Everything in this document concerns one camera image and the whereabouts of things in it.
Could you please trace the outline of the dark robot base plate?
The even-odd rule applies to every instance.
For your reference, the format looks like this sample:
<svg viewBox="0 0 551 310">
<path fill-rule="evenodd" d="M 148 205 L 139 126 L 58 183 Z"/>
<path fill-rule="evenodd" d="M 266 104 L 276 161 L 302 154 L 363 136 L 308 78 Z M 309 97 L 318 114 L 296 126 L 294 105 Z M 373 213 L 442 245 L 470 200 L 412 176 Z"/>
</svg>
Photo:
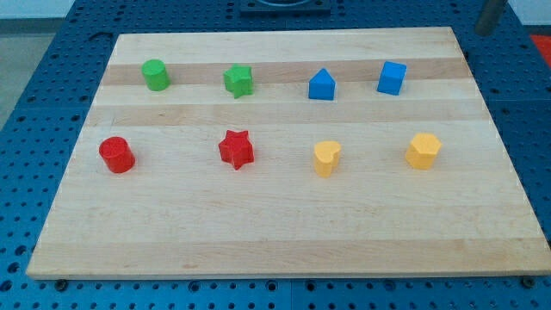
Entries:
<svg viewBox="0 0 551 310">
<path fill-rule="evenodd" d="M 329 14 L 332 0 L 239 0 L 242 16 Z"/>
</svg>

